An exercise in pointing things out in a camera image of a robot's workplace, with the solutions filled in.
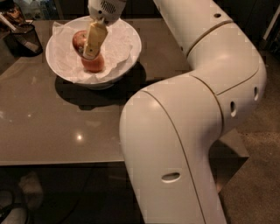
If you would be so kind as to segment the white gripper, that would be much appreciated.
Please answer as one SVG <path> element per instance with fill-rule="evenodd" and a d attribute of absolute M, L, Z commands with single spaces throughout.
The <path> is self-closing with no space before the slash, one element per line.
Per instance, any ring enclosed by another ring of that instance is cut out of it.
<path fill-rule="evenodd" d="M 88 0 L 87 8 L 92 21 L 87 27 L 83 57 L 93 60 L 101 50 L 108 35 L 104 20 L 115 22 L 120 18 L 127 0 Z"/>

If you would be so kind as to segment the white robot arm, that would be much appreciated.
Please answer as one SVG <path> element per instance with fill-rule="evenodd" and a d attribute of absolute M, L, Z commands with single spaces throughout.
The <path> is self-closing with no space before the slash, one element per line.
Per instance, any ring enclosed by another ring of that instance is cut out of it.
<path fill-rule="evenodd" d="M 145 224 L 227 224 L 209 149 L 256 108 L 263 59 L 214 0 L 153 0 L 191 72 L 134 94 L 122 154 Z"/>

